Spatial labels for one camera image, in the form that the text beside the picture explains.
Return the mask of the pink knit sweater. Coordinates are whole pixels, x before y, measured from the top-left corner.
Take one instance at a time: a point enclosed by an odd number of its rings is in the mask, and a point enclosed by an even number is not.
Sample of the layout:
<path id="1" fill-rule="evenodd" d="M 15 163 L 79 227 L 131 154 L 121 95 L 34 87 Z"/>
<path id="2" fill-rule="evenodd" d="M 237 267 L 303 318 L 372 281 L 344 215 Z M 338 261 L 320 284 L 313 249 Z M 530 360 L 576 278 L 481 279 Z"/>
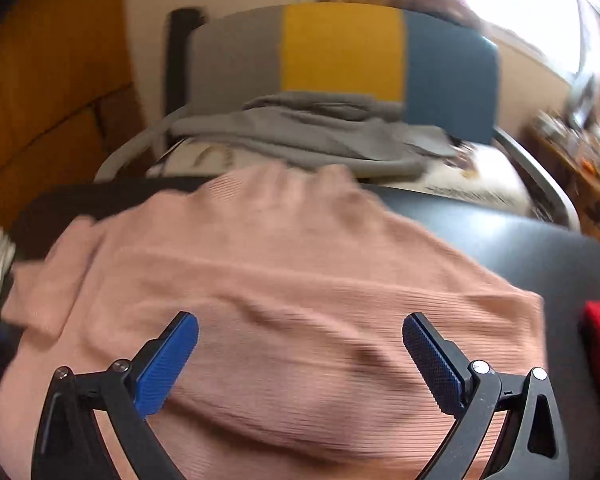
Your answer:
<path id="1" fill-rule="evenodd" d="M 394 214 L 347 170 L 281 164 L 74 220 L 19 263 L 0 464 L 29 477 L 53 372 L 132 356 L 174 315 L 199 341 L 151 429 L 189 479 L 411 479 L 450 426 L 402 342 L 422 312 L 473 360 L 546 362 L 542 299 Z"/>

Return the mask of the cluttered wooden desk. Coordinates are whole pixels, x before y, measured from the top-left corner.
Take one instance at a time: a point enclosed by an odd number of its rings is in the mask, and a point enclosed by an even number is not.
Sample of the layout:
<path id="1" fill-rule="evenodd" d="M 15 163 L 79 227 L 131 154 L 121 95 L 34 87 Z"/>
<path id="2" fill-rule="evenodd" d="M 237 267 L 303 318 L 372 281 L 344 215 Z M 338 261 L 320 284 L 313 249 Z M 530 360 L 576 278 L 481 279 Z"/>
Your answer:
<path id="1" fill-rule="evenodd" d="M 536 119 L 522 129 L 526 147 L 558 182 L 576 208 L 583 234 L 600 242 L 600 178 L 541 132 Z"/>

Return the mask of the grey garment on chair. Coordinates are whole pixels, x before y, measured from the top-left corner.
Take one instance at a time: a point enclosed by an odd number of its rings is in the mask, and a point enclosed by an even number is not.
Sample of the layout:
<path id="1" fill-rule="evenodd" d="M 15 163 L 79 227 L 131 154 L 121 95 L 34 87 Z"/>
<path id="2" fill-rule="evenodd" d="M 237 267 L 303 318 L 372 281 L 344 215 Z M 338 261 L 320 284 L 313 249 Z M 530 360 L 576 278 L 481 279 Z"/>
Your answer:
<path id="1" fill-rule="evenodd" d="M 172 131 L 303 169 L 346 166 L 358 178 L 418 179 L 433 160 L 456 155 L 443 129 L 409 125 L 402 114 L 401 103 L 366 94 L 286 91 L 234 112 L 181 118 Z"/>

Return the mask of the grey yellow blue chair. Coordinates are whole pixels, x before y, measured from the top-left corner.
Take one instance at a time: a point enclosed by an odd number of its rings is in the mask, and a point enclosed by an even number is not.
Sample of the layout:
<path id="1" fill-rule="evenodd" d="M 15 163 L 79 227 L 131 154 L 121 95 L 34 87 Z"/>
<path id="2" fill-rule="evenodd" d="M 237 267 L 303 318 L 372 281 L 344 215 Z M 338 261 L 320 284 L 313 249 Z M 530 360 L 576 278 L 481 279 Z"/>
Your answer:
<path id="1" fill-rule="evenodd" d="M 168 50 L 166 114 L 106 159 L 96 174 L 100 182 L 156 145 L 224 144 L 174 133 L 174 122 L 190 115 L 234 112 L 286 91 L 366 94 L 401 103 L 409 125 L 443 129 L 456 150 L 469 143 L 497 148 L 529 195 L 540 192 L 550 220 L 580 228 L 559 184 L 498 128 L 498 48 L 473 29 L 363 3 L 267 6 L 192 26 L 176 11 Z"/>

